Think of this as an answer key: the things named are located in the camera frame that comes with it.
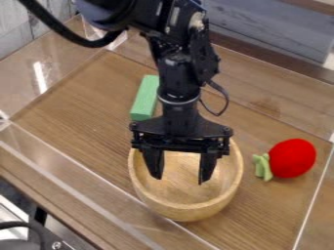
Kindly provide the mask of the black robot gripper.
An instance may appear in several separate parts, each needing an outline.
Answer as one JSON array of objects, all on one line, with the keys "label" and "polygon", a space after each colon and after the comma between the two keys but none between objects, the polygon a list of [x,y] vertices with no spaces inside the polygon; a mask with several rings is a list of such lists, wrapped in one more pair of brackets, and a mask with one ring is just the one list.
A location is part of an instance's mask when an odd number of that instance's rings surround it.
[{"label": "black robot gripper", "polygon": [[202,153],[198,171],[199,184],[212,178],[217,166],[217,155],[230,154],[233,129],[206,120],[201,115],[194,121],[158,116],[133,122],[130,129],[134,133],[133,148],[143,150],[142,156],[147,170],[157,180],[161,180],[163,176],[163,150]]}]

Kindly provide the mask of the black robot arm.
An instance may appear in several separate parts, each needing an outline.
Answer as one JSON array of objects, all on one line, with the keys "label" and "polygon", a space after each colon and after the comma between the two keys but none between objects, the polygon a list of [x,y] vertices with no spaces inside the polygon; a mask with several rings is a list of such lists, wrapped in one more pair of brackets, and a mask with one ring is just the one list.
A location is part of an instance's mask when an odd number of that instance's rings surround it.
[{"label": "black robot arm", "polygon": [[221,58],[201,0],[78,0],[78,8],[93,26],[106,31],[134,27],[149,44],[163,114],[135,120],[130,129],[151,177],[163,177],[165,153],[181,151],[199,155],[198,181],[207,182],[218,159],[230,153],[234,131],[205,119],[197,108],[205,86],[224,90],[213,81]]}]

